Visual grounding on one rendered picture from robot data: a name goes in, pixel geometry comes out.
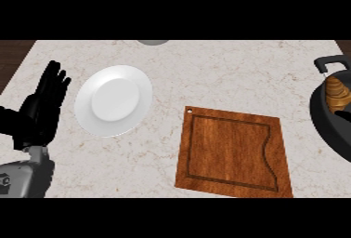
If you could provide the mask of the grey round object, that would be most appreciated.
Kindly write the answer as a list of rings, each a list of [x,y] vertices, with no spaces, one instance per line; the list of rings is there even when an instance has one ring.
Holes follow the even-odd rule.
[[[161,44],[167,43],[169,40],[139,40],[139,42],[147,46],[160,46]]]

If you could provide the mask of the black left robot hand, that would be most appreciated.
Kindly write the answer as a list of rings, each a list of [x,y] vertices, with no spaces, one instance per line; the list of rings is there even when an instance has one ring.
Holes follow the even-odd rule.
[[[52,60],[20,111],[0,106],[0,134],[12,136],[17,151],[48,146],[54,141],[70,82],[61,63]]]

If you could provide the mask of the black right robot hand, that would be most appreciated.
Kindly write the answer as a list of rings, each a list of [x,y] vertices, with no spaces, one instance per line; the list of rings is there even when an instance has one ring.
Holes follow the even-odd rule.
[[[351,112],[335,111],[335,114],[351,123]]]

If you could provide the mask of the golden brown croissant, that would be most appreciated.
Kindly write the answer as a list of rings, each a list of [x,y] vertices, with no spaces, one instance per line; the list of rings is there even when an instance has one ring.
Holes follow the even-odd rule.
[[[325,100],[331,112],[343,111],[351,103],[350,88],[335,76],[325,80]]]

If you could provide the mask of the brown wooden cutting board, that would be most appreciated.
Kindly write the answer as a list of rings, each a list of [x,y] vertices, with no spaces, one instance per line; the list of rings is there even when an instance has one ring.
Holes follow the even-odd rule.
[[[188,106],[176,186],[235,197],[291,198],[281,119]]]

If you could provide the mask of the black pot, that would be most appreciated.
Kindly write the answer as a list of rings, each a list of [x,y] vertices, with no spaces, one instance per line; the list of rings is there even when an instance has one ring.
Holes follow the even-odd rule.
[[[321,57],[315,65],[325,79],[310,98],[312,121],[327,144],[351,163],[351,123],[330,111],[325,100],[325,80],[330,76],[340,78],[351,91],[351,59],[346,55]],[[351,112],[351,103],[344,111]]]

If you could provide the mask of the white round plate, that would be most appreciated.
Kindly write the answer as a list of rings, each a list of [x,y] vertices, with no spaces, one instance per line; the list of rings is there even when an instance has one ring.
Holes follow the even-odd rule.
[[[129,132],[147,117],[153,104],[153,83],[136,67],[107,67],[85,82],[74,102],[82,128],[99,137]]]

